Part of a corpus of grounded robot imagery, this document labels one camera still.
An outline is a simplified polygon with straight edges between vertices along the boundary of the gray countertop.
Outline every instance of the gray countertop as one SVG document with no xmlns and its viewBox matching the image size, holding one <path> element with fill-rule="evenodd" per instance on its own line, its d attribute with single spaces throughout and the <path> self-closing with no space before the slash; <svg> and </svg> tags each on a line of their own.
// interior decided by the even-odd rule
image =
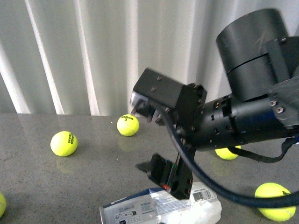
<svg viewBox="0 0 299 224">
<path fill-rule="evenodd" d="M 0 114 L 0 191 L 7 200 L 1 224 L 97 224 L 99 206 L 155 187 L 135 164 L 159 152 L 175 160 L 177 152 L 164 127 L 140 118 L 140 130 L 121 136 L 116 117 Z M 59 157 L 50 149 L 57 132 L 73 132 L 76 152 Z M 247 150 L 269 156 L 280 153 L 282 140 L 254 143 Z M 298 147 L 276 164 L 238 157 L 220 159 L 214 151 L 197 152 L 196 161 L 223 186 L 253 195 L 265 182 L 299 189 Z M 219 224 L 270 224 L 258 210 L 218 196 Z M 299 211 L 286 224 L 299 223 Z"/>
</svg>

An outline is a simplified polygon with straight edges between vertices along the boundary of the bolt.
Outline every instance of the bolt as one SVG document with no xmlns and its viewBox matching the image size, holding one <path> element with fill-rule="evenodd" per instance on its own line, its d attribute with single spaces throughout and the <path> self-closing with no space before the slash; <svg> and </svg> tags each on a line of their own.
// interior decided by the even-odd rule
<svg viewBox="0 0 299 224">
<path fill-rule="evenodd" d="M 232 127 L 232 126 L 226 126 L 226 129 L 227 129 L 229 132 L 232 132 L 232 131 L 233 131 L 233 127 Z"/>
<path fill-rule="evenodd" d="M 276 109 L 277 113 L 282 113 L 283 111 L 285 111 L 283 107 L 279 107 Z"/>
<path fill-rule="evenodd" d="M 178 129 L 176 130 L 176 133 L 177 133 L 178 135 L 180 135 L 181 132 L 182 132 L 182 129 L 181 129 L 181 128 L 178 128 Z"/>
<path fill-rule="evenodd" d="M 282 44 L 286 43 L 286 38 L 285 38 L 285 37 L 282 38 L 282 39 L 280 40 L 280 42 L 281 42 Z"/>
<path fill-rule="evenodd" d="M 270 105 L 271 106 L 275 106 L 277 104 L 277 101 L 275 101 L 275 100 L 272 100 L 271 102 L 270 102 Z"/>
<path fill-rule="evenodd" d="M 153 86 L 151 89 L 150 89 L 152 92 L 155 92 L 157 90 L 157 87 Z"/>
<path fill-rule="evenodd" d="M 218 109 L 219 108 L 219 102 L 216 102 L 215 103 L 215 109 Z"/>
</svg>

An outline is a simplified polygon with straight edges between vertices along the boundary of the tennis ball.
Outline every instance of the tennis ball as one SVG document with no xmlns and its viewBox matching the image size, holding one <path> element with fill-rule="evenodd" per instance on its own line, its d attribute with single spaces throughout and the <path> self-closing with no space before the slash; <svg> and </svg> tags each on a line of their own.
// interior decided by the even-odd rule
<svg viewBox="0 0 299 224">
<path fill-rule="evenodd" d="M 288 189 L 277 183 L 264 183 L 256 189 L 255 197 L 277 197 L 289 195 Z M 258 208 L 268 219 L 283 222 L 289 220 L 296 211 L 296 207 L 286 207 L 278 209 Z"/>
<path fill-rule="evenodd" d="M 228 148 L 216 149 L 215 152 L 224 160 L 233 160 L 238 157 L 238 155 L 231 153 Z"/>
<path fill-rule="evenodd" d="M 68 156 L 76 151 L 78 139 L 73 133 L 62 131 L 53 136 L 50 146 L 56 155 Z"/>
<path fill-rule="evenodd" d="M 132 136 L 139 129 L 139 121 L 131 114 L 123 115 L 117 121 L 117 129 L 124 136 Z"/>
<path fill-rule="evenodd" d="M 3 215 L 6 208 L 6 200 L 3 194 L 0 192 L 0 217 Z"/>
</svg>

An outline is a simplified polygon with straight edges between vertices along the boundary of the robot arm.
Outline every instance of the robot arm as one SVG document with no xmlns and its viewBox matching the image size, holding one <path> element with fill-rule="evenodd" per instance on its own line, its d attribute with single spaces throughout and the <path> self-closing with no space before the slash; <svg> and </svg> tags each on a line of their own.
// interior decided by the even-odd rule
<svg viewBox="0 0 299 224">
<path fill-rule="evenodd" d="M 263 9 L 229 24 L 217 45 L 231 94 L 205 103 L 201 85 L 184 85 L 146 69 L 133 89 L 133 112 L 151 121 L 159 107 L 193 159 L 196 151 L 228 147 L 257 161 L 281 160 L 299 140 L 299 37 L 288 37 L 277 10 Z M 162 118 L 156 123 L 163 125 Z M 235 150 L 278 138 L 288 138 L 280 157 Z M 177 199 L 189 198 L 192 172 L 181 154 L 175 163 L 156 154 L 137 167 Z"/>
</svg>

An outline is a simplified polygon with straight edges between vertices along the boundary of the curtain fold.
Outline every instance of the curtain fold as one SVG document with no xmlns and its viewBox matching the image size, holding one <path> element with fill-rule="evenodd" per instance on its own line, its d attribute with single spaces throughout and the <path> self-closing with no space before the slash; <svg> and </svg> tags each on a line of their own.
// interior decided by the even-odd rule
<svg viewBox="0 0 299 224">
<path fill-rule="evenodd" d="M 146 67 L 224 96 L 216 37 L 268 7 L 299 35 L 295 0 L 2 0 L 0 112 L 122 115 Z"/>
</svg>

